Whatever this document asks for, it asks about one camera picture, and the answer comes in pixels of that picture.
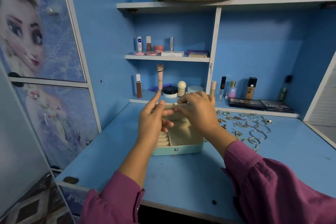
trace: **purple pen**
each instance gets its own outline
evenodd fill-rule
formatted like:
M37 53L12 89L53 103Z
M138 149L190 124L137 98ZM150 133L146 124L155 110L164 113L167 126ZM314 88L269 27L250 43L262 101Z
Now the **purple pen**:
M163 84L163 85L162 85L162 87L167 87L167 86L171 86L171 83ZM149 90L149 91L153 91L153 90L157 90L157 89L158 89L158 86L156 86L156 87L151 87L151 88L149 88L148 90Z

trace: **mint green jewelry box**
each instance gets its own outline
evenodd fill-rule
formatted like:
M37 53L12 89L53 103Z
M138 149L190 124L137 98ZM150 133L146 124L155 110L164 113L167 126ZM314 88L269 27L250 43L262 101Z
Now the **mint green jewelry box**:
M165 109L173 109L174 104L166 104ZM168 133L160 133L157 148L152 156L197 153L202 151L204 138L195 130L189 120L180 113L166 116L165 119L174 122L174 127L168 128Z

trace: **purple sleeve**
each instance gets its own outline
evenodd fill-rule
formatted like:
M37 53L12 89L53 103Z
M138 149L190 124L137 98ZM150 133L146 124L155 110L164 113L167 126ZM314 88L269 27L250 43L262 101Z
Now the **purple sleeve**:
M336 198L313 190L285 164L263 158L241 141L229 145L224 162L236 191L233 204L248 224L336 223Z
M115 171L102 192L89 190L79 224L127 224L138 222L140 201L145 194L128 176Z

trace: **elsa character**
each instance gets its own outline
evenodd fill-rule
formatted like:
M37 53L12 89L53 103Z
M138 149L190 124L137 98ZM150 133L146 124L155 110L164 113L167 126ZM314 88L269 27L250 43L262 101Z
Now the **elsa character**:
M39 0L0 0L0 44L12 72L36 77L44 62L43 28L36 11ZM65 168L82 150L80 134L61 100L42 86L25 83L24 103L51 165Z

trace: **black cap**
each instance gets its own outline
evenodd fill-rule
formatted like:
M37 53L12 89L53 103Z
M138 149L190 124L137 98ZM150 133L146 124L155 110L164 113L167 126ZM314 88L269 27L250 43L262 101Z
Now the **black cap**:
M285 83L291 83L292 78L293 78L292 75L288 75L288 76L286 76Z
M178 91L179 89L175 86L167 86L162 89L162 92L167 95L176 94Z
M257 85L256 77L249 77L249 81L247 82L248 87L255 87Z
M226 76L222 76L222 81L220 82L220 89L221 90L224 90L225 82L226 82Z

